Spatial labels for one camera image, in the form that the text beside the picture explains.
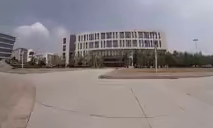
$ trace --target curved building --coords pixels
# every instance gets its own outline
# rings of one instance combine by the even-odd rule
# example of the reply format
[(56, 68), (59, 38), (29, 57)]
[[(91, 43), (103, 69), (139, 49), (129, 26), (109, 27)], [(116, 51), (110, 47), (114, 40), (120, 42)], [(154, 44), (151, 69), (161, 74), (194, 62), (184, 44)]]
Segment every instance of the curved building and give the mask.
[(120, 51), (154, 49), (166, 50), (165, 36), (155, 31), (90, 32), (76, 34), (76, 55), (90, 52), (102, 56), (116, 56)]
[(70, 35), (69, 43), (63, 39), (63, 58), (69, 64), (71, 54), (75, 56), (101, 56), (107, 63), (122, 63), (121, 57), (133, 57), (135, 51), (144, 50), (166, 51), (166, 39), (162, 32), (157, 31), (113, 31), (86, 32)]
[(15, 40), (13, 36), (0, 33), (0, 59), (11, 57)]

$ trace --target blue sky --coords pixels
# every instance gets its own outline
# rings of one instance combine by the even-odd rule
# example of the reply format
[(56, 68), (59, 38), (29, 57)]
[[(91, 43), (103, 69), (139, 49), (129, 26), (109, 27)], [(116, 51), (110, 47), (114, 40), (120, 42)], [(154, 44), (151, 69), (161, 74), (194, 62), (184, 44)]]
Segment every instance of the blue sky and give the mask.
[(213, 0), (0, 0), (0, 32), (17, 47), (57, 52), (69, 33), (159, 30), (170, 50), (213, 54)]

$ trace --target distant building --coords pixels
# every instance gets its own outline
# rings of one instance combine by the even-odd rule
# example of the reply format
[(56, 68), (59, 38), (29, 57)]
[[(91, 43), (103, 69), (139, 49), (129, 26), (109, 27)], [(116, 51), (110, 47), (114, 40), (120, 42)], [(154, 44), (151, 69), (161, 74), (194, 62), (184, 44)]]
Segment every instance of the distant building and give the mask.
[(12, 52), (12, 58), (15, 58), (19, 62), (30, 62), (31, 58), (34, 56), (34, 51), (32, 49), (26, 49), (26, 48), (17, 48), (14, 49)]
[(15, 37), (0, 33), (0, 60), (11, 57), (15, 41)]
[(55, 66), (60, 61), (59, 55), (55, 53), (38, 53), (35, 54), (35, 58), (37, 59), (37, 63), (40, 60), (44, 61), (47, 67)]
[(122, 65), (122, 57), (133, 57), (135, 51), (154, 50), (166, 51), (165, 34), (158, 31), (109, 31), (86, 32), (70, 35), (63, 40), (63, 57), (66, 64), (71, 57), (101, 56), (104, 65)]

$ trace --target cloud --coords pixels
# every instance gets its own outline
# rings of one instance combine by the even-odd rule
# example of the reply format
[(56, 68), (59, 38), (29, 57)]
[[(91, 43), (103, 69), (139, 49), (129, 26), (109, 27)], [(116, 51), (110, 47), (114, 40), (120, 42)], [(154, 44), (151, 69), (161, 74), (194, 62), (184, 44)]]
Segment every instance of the cloud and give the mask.
[(22, 25), (14, 29), (17, 37), (15, 48), (23, 47), (33, 49), (36, 52), (59, 52), (62, 38), (69, 35), (62, 26), (53, 26), (48, 29), (42, 23)]

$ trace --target asphalt road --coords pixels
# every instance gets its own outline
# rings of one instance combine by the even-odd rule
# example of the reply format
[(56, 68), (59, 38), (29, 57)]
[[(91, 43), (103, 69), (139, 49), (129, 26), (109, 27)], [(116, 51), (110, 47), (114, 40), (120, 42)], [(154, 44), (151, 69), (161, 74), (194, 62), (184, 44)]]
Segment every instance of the asphalt road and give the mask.
[(106, 80), (110, 69), (27, 74), (28, 128), (213, 128), (213, 77)]

